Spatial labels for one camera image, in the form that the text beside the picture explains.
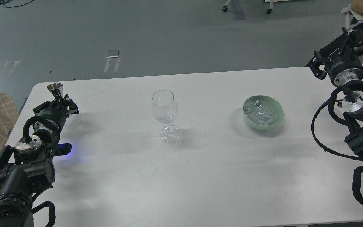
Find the silver metal cap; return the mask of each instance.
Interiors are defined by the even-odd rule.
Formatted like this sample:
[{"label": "silver metal cap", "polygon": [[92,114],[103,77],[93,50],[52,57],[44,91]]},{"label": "silver metal cap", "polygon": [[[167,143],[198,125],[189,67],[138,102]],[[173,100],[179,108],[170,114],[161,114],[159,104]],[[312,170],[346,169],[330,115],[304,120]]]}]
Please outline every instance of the silver metal cap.
[{"label": "silver metal cap", "polygon": [[354,91],[343,99],[342,108],[349,114],[363,112],[363,92]]},{"label": "silver metal cap", "polygon": [[341,71],[334,79],[334,84],[339,86],[344,86],[349,81],[359,79],[363,75],[363,71],[358,68],[346,69]]},{"label": "silver metal cap", "polygon": [[29,143],[23,143],[21,141],[18,141],[16,143],[16,150],[18,150],[21,154],[30,154],[34,151],[36,151],[41,145],[42,141],[40,140],[40,137],[37,135],[31,135],[31,141]]}]

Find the glass base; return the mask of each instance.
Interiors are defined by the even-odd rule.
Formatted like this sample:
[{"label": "glass base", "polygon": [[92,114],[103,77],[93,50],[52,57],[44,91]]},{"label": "glass base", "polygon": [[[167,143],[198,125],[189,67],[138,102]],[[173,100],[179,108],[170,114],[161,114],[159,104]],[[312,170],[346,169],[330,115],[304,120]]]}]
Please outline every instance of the glass base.
[{"label": "glass base", "polygon": [[179,139],[179,137],[180,137],[180,131],[176,126],[173,125],[166,126],[160,131],[160,138],[164,142],[168,143],[175,142]]}]

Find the white table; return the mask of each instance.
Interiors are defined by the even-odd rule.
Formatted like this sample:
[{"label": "white table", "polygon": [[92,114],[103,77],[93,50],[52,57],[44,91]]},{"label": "white table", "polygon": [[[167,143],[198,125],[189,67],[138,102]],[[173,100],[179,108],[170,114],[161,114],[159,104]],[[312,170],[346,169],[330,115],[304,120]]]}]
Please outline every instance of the white table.
[{"label": "white table", "polygon": [[[7,142],[21,138],[32,108],[53,96],[34,86]],[[55,227],[275,226],[363,221],[352,196],[353,170],[362,162],[323,152],[310,124],[333,91],[307,67],[63,82],[79,106],[60,143],[72,152],[55,157],[56,182],[35,206],[52,201]],[[179,105],[176,144],[159,138],[164,126],[151,97],[171,90]],[[276,98],[280,125],[249,128],[242,105],[252,95]],[[323,111],[321,141],[352,154],[344,126]],[[35,214],[45,226],[47,211]]]}]

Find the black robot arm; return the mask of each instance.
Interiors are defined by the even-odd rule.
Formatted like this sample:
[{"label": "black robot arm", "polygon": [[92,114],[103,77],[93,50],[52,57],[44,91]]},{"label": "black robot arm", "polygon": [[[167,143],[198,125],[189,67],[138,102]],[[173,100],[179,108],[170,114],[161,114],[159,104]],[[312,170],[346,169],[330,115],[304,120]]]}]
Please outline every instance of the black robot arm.
[{"label": "black robot arm", "polygon": [[[359,125],[359,122],[363,122],[363,66],[357,56],[357,53],[363,50],[363,31],[360,29],[347,31],[343,28],[343,32],[344,38],[340,45],[335,46],[337,42],[332,42],[322,48],[324,56],[315,51],[314,58],[307,65],[315,77],[324,79],[328,75],[331,83],[337,87],[314,115],[311,131],[315,141],[324,151],[363,161],[363,127]],[[337,99],[340,92],[345,95],[342,100]],[[335,113],[336,103],[343,110],[344,119],[339,118]],[[347,126],[350,134],[345,137],[344,141],[356,156],[348,156],[333,151],[316,138],[314,121],[325,106],[328,106],[329,114],[336,122]],[[362,194],[360,193],[360,174],[362,172],[363,167],[357,168],[353,175],[353,195],[361,204],[363,204]]]},{"label": "black robot arm", "polygon": [[[33,227],[33,214],[49,208],[49,222],[55,222],[55,208],[45,202],[32,209],[35,199],[55,182],[52,158],[66,155],[71,144],[58,144],[66,119],[79,113],[68,95],[62,97],[62,84],[47,87],[55,100],[33,109],[36,116],[23,126],[23,138],[15,147],[5,146],[0,153],[0,226]],[[29,127],[34,133],[29,135]],[[14,155],[15,162],[9,163]]]}]

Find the wine glass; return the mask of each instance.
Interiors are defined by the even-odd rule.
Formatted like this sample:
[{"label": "wine glass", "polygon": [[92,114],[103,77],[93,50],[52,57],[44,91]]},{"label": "wine glass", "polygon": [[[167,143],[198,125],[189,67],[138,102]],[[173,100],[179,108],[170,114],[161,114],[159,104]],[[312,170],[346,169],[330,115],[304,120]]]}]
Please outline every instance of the wine glass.
[{"label": "wine glass", "polygon": [[[169,90],[159,90],[152,96],[152,111],[157,121],[163,124],[173,122],[178,113],[175,96]],[[160,131],[160,138],[168,143],[175,142],[180,136],[179,129],[168,125]]]}]

